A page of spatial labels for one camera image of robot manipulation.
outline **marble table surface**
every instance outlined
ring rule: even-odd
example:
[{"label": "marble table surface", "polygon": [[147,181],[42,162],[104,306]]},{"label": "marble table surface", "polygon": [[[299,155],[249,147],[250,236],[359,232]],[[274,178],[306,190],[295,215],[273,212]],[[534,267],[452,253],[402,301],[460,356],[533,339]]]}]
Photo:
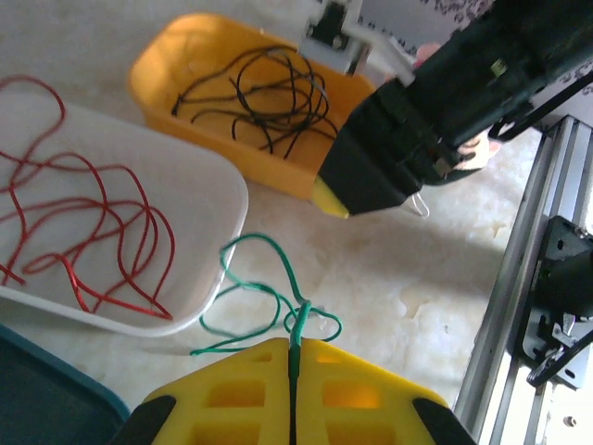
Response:
[{"label": "marble table surface", "polygon": [[[36,0],[5,2],[0,75],[28,73],[71,103],[142,123],[126,92],[128,68],[175,17],[215,11],[296,39],[309,0]],[[440,393],[453,403],[482,321],[529,173],[539,134],[505,145],[469,179],[426,188],[431,209],[407,208],[349,220],[249,184],[246,231],[274,237],[287,251],[306,296],[338,314],[335,345]],[[265,248],[239,248],[233,267],[288,291]],[[244,293],[208,312],[212,323],[247,330],[269,319],[270,302]],[[101,331],[0,301],[0,323],[114,390],[131,407],[147,393],[219,357],[188,357],[215,338],[194,325],[171,337],[141,339]],[[307,334],[330,324],[312,320]]]}]

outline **orange plastic tray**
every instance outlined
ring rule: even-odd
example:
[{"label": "orange plastic tray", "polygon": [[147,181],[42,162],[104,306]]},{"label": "orange plastic tray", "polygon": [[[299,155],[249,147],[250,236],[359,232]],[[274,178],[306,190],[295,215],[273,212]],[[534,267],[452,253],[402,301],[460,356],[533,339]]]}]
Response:
[{"label": "orange plastic tray", "polygon": [[[222,16],[182,16],[167,26],[135,61],[129,75],[130,91],[150,128],[222,154],[250,180],[294,197],[310,199],[319,168],[332,145],[330,139],[314,132],[303,133],[290,157],[283,159],[286,146],[276,147],[274,154],[258,149],[265,143],[258,129],[249,130],[244,126],[241,135],[237,135],[238,140],[234,141],[231,137],[233,118],[209,115],[191,123],[195,111],[189,106],[187,111],[183,110],[185,107],[180,108],[177,117],[171,115],[178,94],[195,79],[222,69],[248,49],[269,45],[294,47],[275,36]],[[297,63],[297,59],[298,56],[295,56],[293,61]],[[279,76],[286,77],[285,69],[272,62],[266,67],[264,63],[261,61],[257,69],[254,66],[253,70],[246,71],[247,83],[273,82]],[[354,107],[370,95],[374,88],[360,76],[347,77],[324,66],[312,62],[311,65],[325,78],[330,102],[327,117],[339,129]],[[234,89],[228,77],[232,75],[231,71],[231,74],[209,82],[196,93],[204,92],[204,96],[231,95]],[[279,101],[291,98],[289,95],[275,94],[260,100],[262,102],[258,103],[258,109],[270,107],[270,111],[277,111]]]}]

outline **black bracket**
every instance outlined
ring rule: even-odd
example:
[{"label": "black bracket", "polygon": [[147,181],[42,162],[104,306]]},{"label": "black bracket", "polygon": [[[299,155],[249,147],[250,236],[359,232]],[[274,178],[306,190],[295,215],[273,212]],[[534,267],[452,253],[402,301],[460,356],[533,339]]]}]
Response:
[{"label": "black bracket", "polygon": [[[557,291],[551,278],[560,267],[565,267],[577,257],[587,256],[593,249],[593,236],[560,216],[551,218],[544,235],[525,306],[524,319],[519,335],[524,355],[539,366],[550,355],[555,359],[565,349],[572,347],[593,329],[593,322],[583,313],[575,315],[575,305]],[[587,296],[593,305],[593,289]],[[582,388],[589,361],[589,348],[582,350],[555,376],[570,388]]]}]

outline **metal screw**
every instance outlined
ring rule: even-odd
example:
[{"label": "metal screw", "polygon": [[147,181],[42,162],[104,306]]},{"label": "metal screw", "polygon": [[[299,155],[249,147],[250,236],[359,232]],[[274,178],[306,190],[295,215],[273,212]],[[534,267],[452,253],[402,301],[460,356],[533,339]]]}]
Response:
[{"label": "metal screw", "polygon": [[576,227],[574,229],[574,234],[581,239],[585,239],[587,236],[589,236],[589,232],[582,227]]},{"label": "metal screw", "polygon": [[576,426],[576,419],[571,415],[567,415],[564,417],[564,424],[570,428],[574,428]]},{"label": "metal screw", "polygon": [[339,35],[336,35],[336,37],[334,37],[334,40],[332,41],[332,46],[334,47],[334,49],[338,49],[342,47],[342,37],[340,37]]}]

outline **red wire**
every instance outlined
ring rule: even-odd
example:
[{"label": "red wire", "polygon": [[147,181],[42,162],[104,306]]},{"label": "red wire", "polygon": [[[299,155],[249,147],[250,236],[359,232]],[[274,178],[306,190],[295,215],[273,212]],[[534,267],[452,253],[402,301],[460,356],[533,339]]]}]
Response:
[{"label": "red wire", "polygon": [[[25,260],[26,262],[24,262],[24,265],[20,268],[20,273],[23,275],[33,275],[43,273],[52,267],[61,265],[68,275],[69,283],[74,296],[76,300],[78,300],[78,303],[83,311],[95,313],[103,302],[107,302],[132,311],[171,320],[171,314],[159,302],[157,302],[158,294],[160,293],[163,284],[170,272],[175,255],[175,237],[169,222],[160,210],[155,209],[150,205],[145,190],[143,189],[138,177],[131,169],[126,166],[119,164],[109,164],[95,167],[84,157],[71,152],[59,153],[41,161],[33,160],[33,155],[39,156],[40,154],[41,150],[37,150],[39,145],[45,139],[54,134],[64,123],[66,119],[66,107],[57,92],[51,86],[29,76],[12,76],[5,78],[4,80],[0,80],[0,91],[12,83],[20,82],[34,83],[43,87],[56,100],[59,106],[60,114],[55,123],[53,123],[48,129],[43,131],[34,139],[34,141],[27,147],[22,157],[10,155],[0,150],[0,159],[4,159],[9,163],[16,164],[16,167],[8,180],[8,185],[6,187],[0,187],[0,195],[8,194],[10,196],[14,210],[0,216],[0,225],[2,223],[7,223],[8,221],[14,220],[15,218],[17,218],[20,223],[19,242],[12,254],[9,256],[7,263],[0,264],[0,273],[4,275],[2,278],[2,285],[5,286],[9,280],[14,280],[22,286],[26,284],[26,281],[23,279],[23,277],[19,276],[19,274],[15,272],[16,265],[19,261],[23,260],[21,257],[25,246],[30,242],[36,233],[43,230],[45,225],[50,220],[58,216],[73,216],[74,214],[80,213],[82,211],[96,212],[99,210],[99,217],[96,223],[93,225],[90,234],[83,236],[81,239],[74,240],[74,244],[72,246],[61,252],[41,252],[37,257]],[[75,159],[77,162],[81,163],[82,166],[73,167],[71,165],[64,164],[63,161],[66,159]],[[23,169],[25,167],[30,168],[30,171],[26,174],[23,173]],[[67,197],[23,207],[19,201],[17,193],[18,190],[27,184],[30,184],[43,170],[52,170],[62,172],[63,174],[73,173],[87,176],[90,173],[95,179],[97,191],[99,192],[101,198],[95,199],[92,197]],[[140,195],[140,201],[133,199],[109,199],[107,188],[105,187],[105,184],[101,178],[102,172],[126,173],[128,177],[132,178],[136,190]],[[121,218],[117,212],[118,209],[124,210],[134,208],[136,208],[137,211],[131,218],[128,218],[127,220]],[[30,216],[31,213],[39,211],[42,212],[41,216],[38,216],[34,222],[28,221],[28,219],[32,219]],[[134,223],[141,219],[144,219],[142,235],[139,242],[135,246],[132,266],[127,268],[123,260],[124,241],[126,239],[126,235],[130,232],[130,229]],[[105,231],[104,226],[107,221],[115,221],[118,227]],[[157,254],[159,241],[158,229],[160,223],[165,227],[167,236],[169,238],[169,254],[165,268],[161,271],[160,275],[157,275],[157,285],[152,291],[147,291],[142,289],[136,281],[145,271],[147,271],[148,266],[151,264],[152,260]],[[82,254],[87,252],[91,246],[113,237],[116,237],[118,240],[117,253],[114,257],[114,260],[118,264],[121,278],[118,279],[118,281],[114,284],[107,284],[105,286],[107,290],[101,292],[86,285],[76,274],[75,267]],[[145,251],[147,251],[147,254],[143,259],[143,254]],[[135,293],[147,300],[150,303],[150,309],[115,298],[114,294],[125,286],[130,287],[133,289],[133,291],[135,291]],[[96,299],[95,305],[92,309],[90,309],[87,305],[84,299],[84,294],[88,294],[89,296]]]}]

